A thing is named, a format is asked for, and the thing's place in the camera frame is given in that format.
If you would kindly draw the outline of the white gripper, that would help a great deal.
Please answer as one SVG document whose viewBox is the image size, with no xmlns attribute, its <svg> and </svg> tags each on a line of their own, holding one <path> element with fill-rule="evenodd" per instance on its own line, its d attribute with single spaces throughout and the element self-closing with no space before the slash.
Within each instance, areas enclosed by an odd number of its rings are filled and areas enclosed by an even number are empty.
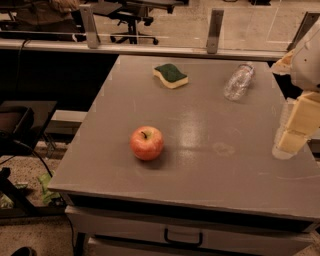
<svg viewBox="0 0 320 256">
<path fill-rule="evenodd" d="M 280 160 L 295 156 L 320 127 L 320 21 L 271 66 L 277 75 L 289 75 L 294 86 L 305 90 L 284 102 L 272 154 Z"/>
</svg>

